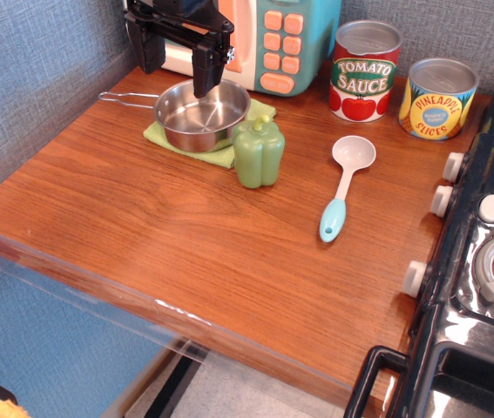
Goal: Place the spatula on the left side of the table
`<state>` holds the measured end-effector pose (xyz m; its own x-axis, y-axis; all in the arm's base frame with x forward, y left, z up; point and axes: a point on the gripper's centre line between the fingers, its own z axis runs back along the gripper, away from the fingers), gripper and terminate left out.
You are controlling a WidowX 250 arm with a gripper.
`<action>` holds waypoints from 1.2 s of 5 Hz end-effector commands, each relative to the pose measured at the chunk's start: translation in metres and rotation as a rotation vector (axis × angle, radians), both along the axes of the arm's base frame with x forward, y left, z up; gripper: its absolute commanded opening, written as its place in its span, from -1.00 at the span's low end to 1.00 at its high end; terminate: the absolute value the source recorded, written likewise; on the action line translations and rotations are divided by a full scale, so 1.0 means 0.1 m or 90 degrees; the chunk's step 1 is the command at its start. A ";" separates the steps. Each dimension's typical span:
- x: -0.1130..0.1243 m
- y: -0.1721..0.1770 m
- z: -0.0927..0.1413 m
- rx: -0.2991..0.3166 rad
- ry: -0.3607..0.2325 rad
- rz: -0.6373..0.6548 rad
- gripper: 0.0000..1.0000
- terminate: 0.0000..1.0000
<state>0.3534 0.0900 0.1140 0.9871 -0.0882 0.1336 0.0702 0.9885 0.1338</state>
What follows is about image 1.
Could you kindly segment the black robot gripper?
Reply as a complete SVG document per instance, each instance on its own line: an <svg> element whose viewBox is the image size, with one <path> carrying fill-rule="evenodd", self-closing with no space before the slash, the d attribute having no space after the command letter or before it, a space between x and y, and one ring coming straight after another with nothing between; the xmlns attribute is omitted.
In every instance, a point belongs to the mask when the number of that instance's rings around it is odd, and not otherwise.
<svg viewBox="0 0 494 418"><path fill-rule="evenodd" d="M234 59L233 23L212 1L126 1L125 25L140 69L152 74L166 61L165 41L193 51L193 94L205 97Z"/></svg>

